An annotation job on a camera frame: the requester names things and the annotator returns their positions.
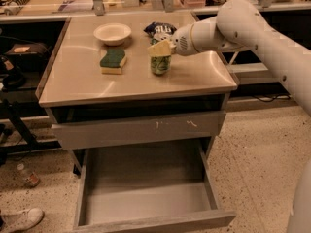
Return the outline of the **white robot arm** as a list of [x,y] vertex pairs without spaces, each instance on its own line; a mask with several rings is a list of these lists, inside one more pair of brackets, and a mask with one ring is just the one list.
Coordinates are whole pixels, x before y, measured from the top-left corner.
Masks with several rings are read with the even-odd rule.
[[226,228],[205,233],[310,233],[310,51],[273,29],[245,0],[177,30],[177,51],[251,50],[291,95],[266,105],[231,101],[209,159]]

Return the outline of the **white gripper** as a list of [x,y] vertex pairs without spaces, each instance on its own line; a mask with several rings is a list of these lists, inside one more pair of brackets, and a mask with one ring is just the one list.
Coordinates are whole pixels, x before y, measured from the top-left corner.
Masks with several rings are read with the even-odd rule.
[[[175,52],[182,56],[197,54],[197,50],[191,39],[192,24],[188,24],[177,29],[172,36],[172,43],[175,46]],[[170,42],[168,40],[160,41],[147,48],[150,57],[169,56],[171,54]]]

